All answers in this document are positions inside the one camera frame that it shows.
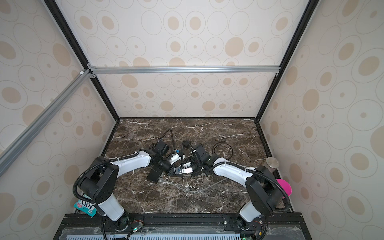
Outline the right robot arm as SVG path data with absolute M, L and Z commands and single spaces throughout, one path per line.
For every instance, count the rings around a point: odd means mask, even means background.
M 192 146 L 190 141 L 182 143 L 181 167 L 184 170 L 184 151 L 191 152 L 192 165 L 187 170 L 195 174 L 213 174 L 230 179 L 247 189 L 250 201 L 238 212 L 238 225 L 248 225 L 255 218 L 270 216 L 273 212 L 288 212 L 291 203 L 287 192 L 265 166 L 250 168 L 233 163 L 217 155 L 210 155 L 201 144 Z

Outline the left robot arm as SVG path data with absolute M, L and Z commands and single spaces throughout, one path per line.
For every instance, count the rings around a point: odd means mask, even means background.
M 180 159 L 172 129 L 168 129 L 156 144 L 123 157 L 97 157 L 91 166 L 79 175 L 73 185 L 73 194 L 95 207 L 97 212 L 115 224 L 128 221 L 125 209 L 114 196 L 119 177 L 136 169 L 151 167 L 147 181 L 157 183 L 163 173 L 169 173 L 172 160 Z

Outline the black network switch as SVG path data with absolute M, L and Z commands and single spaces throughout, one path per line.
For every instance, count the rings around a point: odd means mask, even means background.
M 163 169 L 161 169 L 157 166 L 153 166 L 151 171 L 147 175 L 146 180 L 151 182 L 151 183 L 157 184 L 159 181 L 159 178 L 163 174 L 163 171 L 164 171 Z

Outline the white rectangular box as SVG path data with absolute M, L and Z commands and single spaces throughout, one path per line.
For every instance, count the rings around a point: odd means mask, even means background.
M 173 175 L 184 175 L 193 173 L 193 168 L 182 168 L 181 166 L 174 168 Z

